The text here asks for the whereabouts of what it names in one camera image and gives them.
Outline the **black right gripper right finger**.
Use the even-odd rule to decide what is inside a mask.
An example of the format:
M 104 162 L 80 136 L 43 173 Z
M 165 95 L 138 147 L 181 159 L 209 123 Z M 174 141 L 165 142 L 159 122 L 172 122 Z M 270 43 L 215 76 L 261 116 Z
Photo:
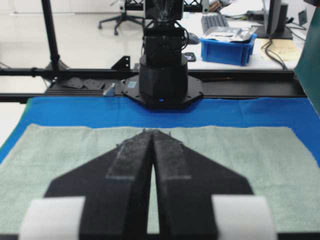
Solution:
M 267 200 L 243 175 L 152 133 L 160 232 L 170 240 L 275 240 Z

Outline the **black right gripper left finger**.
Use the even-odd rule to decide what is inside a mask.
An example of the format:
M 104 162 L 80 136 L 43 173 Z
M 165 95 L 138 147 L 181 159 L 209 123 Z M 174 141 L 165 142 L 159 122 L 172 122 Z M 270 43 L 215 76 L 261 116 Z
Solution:
M 144 130 L 116 148 L 52 179 L 31 201 L 21 240 L 124 240 L 146 232 L 152 133 Z

